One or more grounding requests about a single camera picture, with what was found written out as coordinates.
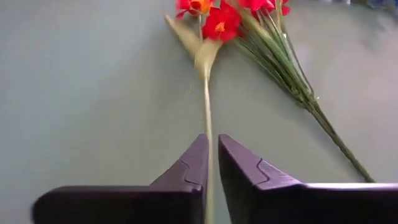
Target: table surface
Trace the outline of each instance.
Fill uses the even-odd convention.
[[[203,132],[201,81],[162,17],[174,5],[0,2],[2,224],[29,223],[32,202],[62,185],[149,184]],[[324,112],[377,181],[398,182],[397,23],[365,7],[291,6]],[[215,135],[304,182],[358,181],[316,121],[233,46],[212,76]],[[229,223],[219,177],[216,199],[217,223]]]

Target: fake flower bundle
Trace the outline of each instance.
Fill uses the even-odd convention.
[[[209,182],[207,215],[212,215],[213,158],[210,116],[210,81],[211,66],[220,47],[235,43],[243,53],[253,59],[284,92],[297,104],[307,110],[320,126],[332,138],[341,152],[351,162],[365,182],[374,182],[366,169],[341,140],[331,123],[320,108],[300,67],[287,33],[284,16],[290,12],[288,0],[221,0],[219,7],[214,7],[213,0],[178,0],[177,16],[166,16],[170,27],[178,35],[184,47],[195,62],[204,83],[205,95],[205,131],[210,142]],[[181,20],[193,16],[198,20],[196,32]]]

